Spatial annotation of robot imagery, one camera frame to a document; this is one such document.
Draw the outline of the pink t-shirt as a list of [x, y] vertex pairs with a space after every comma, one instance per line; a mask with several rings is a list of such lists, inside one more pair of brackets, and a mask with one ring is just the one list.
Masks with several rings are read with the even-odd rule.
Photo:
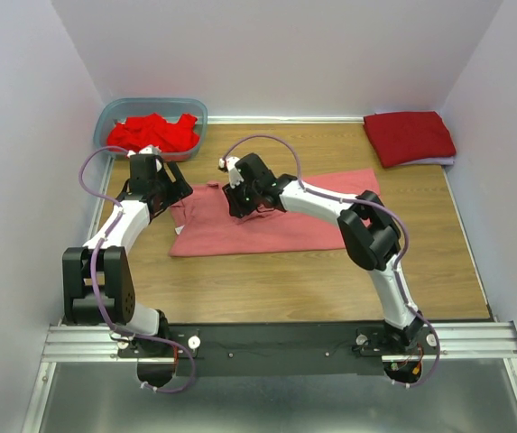
[[300, 213], [264, 210], [242, 219], [230, 216], [223, 184], [209, 181], [171, 206], [177, 237], [169, 256], [200, 257], [248, 253], [336, 250], [339, 229]]

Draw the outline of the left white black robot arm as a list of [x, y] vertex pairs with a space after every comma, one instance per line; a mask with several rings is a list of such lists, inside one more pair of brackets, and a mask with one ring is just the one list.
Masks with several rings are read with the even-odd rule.
[[178, 164], [157, 153], [129, 157], [129, 178], [117, 197], [78, 182], [88, 194], [113, 204], [107, 221], [79, 247], [62, 255], [65, 319], [76, 325], [106, 324], [119, 340], [137, 342], [150, 356], [168, 347], [174, 355], [192, 356], [191, 349], [171, 339], [164, 313], [136, 300], [128, 254], [142, 231], [172, 205], [192, 194]]

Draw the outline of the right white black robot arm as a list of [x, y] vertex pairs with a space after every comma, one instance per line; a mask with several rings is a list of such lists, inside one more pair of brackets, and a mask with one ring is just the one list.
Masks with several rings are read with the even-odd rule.
[[425, 320], [402, 272], [407, 248], [400, 246], [400, 239], [407, 232], [376, 193], [344, 194], [315, 187], [299, 176], [277, 177], [255, 153], [224, 157], [218, 168], [228, 175], [223, 191], [232, 217], [247, 217], [266, 207], [336, 226], [348, 257], [368, 271], [373, 282], [383, 309], [386, 346], [397, 354], [415, 346]]

